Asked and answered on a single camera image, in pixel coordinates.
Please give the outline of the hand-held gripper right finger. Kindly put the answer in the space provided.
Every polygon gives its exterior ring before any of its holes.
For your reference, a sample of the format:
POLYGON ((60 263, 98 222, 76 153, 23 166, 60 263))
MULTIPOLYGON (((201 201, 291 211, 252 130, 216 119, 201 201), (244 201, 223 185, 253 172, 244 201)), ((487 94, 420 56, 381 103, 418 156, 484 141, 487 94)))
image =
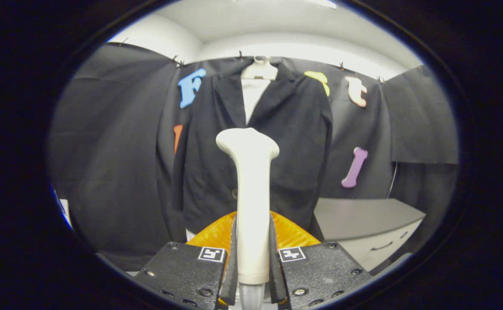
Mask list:
POLYGON ((270 295, 279 310, 304 310, 342 298, 372 275, 338 242, 321 242, 271 212, 270 295))

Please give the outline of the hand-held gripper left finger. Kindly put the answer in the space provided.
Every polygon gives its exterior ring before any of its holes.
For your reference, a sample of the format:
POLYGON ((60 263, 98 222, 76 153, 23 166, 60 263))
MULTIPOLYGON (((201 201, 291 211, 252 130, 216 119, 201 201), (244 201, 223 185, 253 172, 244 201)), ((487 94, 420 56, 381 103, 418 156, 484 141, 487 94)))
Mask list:
POLYGON ((197 310, 234 304, 236 213, 222 216, 186 243, 168 242, 135 275, 155 294, 197 310))

